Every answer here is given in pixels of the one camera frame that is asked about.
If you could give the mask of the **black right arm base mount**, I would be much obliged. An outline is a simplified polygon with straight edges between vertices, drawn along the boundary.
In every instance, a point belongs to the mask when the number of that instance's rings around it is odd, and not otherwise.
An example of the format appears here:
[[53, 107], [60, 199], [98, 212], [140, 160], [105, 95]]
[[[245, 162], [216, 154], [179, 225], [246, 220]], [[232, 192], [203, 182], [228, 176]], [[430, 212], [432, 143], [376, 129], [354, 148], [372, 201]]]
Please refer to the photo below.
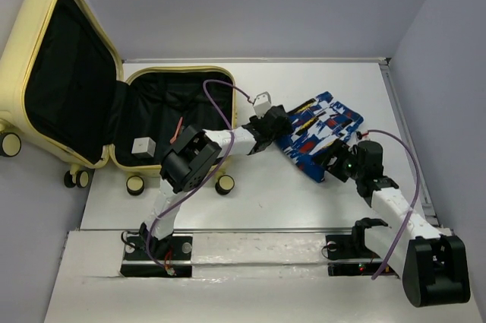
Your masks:
[[365, 233], [381, 230], [393, 231], [384, 220], [365, 217], [356, 221], [349, 233], [326, 235], [321, 254], [329, 261], [328, 274], [331, 277], [372, 276], [380, 266], [381, 255], [367, 247]]

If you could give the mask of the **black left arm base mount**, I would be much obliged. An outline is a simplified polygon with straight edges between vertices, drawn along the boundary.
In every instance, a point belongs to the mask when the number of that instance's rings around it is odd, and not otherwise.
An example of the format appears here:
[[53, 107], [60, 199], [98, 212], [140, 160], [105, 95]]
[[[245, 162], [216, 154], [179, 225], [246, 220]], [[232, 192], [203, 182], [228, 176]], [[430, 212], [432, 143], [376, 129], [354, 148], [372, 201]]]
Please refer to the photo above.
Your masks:
[[138, 233], [123, 231], [121, 241], [124, 253], [119, 273], [123, 277], [191, 278], [193, 236], [174, 235], [157, 252], [151, 252], [155, 262], [146, 253], [146, 243]]

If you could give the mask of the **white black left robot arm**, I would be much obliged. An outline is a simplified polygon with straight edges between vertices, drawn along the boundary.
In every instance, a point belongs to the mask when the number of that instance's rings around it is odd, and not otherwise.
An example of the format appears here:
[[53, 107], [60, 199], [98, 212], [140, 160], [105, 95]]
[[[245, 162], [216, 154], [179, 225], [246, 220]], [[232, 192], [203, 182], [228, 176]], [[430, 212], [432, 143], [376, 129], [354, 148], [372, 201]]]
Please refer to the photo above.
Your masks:
[[263, 115], [235, 129], [211, 131], [188, 126], [162, 158], [159, 194], [141, 224], [141, 248], [151, 258], [164, 256], [181, 204], [233, 155], [253, 155], [266, 150], [283, 135], [292, 133], [284, 106], [270, 106]]

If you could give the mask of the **yellow hard-shell suitcase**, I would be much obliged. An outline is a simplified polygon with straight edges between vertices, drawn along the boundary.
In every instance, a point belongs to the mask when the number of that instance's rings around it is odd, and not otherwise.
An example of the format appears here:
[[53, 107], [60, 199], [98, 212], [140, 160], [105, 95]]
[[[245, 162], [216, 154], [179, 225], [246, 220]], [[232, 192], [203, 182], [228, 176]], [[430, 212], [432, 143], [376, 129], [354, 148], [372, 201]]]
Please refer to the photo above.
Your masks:
[[[68, 164], [64, 184], [114, 163], [140, 195], [156, 177], [178, 120], [208, 130], [236, 124], [233, 76], [216, 66], [142, 68], [131, 75], [84, 0], [24, 0], [1, 57], [1, 154], [24, 141]], [[135, 138], [153, 158], [131, 154]]]

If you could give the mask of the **blue patterned cloth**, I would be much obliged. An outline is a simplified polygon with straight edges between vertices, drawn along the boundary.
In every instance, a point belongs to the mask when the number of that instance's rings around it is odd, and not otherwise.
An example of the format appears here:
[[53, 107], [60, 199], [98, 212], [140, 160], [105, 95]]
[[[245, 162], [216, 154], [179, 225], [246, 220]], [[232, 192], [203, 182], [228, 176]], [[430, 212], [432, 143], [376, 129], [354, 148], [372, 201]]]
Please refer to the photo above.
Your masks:
[[324, 180], [325, 167], [313, 161], [339, 139], [348, 142], [364, 118], [329, 91], [318, 94], [287, 112], [292, 133], [275, 140], [276, 146], [315, 182]]

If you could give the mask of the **silver cosmetic box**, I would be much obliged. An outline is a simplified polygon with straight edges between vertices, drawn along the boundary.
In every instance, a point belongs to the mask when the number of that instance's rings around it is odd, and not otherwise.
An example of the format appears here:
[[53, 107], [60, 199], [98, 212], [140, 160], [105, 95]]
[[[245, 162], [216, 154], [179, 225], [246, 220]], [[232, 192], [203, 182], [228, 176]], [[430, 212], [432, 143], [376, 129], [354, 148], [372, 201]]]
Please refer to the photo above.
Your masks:
[[151, 137], [135, 138], [131, 154], [140, 159], [153, 158], [156, 151], [156, 142]]

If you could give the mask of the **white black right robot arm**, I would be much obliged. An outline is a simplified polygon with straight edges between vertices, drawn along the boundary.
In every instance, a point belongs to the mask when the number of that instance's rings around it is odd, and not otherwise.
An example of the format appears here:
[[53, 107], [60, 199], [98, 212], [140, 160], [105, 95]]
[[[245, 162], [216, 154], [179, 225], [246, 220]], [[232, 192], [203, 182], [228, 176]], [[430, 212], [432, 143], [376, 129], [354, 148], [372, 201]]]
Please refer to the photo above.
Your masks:
[[402, 281], [408, 301], [415, 307], [467, 303], [471, 298], [464, 242], [431, 225], [403, 196], [398, 184], [386, 176], [383, 148], [363, 140], [349, 147], [334, 141], [313, 158], [342, 182], [352, 179], [367, 205], [377, 213], [355, 222], [349, 235], [331, 235], [323, 255], [339, 259], [377, 257]]

